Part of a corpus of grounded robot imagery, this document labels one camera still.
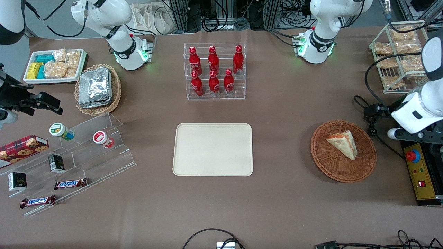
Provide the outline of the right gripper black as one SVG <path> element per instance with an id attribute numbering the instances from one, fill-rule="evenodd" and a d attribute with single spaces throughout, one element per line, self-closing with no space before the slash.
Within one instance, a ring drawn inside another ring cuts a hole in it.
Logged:
<path id="1" fill-rule="evenodd" d="M 59 99 L 46 92 L 39 92 L 39 103 L 34 97 L 36 95 L 27 91 L 14 94 L 13 110 L 33 116 L 35 109 L 41 109 L 41 104 L 44 104 L 44 109 L 50 110 L 57 115 L 63 114 L 63 108 L 60 107 L 61 101 Z"/>

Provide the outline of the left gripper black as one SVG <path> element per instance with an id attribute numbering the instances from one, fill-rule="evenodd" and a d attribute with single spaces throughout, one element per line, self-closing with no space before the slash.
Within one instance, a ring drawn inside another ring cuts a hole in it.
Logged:
<path id="1" fill-rule="evenodd" d="M 372 118 L 392 118 L 391 112 L 393 111 L 392 106 L 390 105 L 370 105 L 363 108 L 363 118 L 364 119 L 372 119 Z"/>

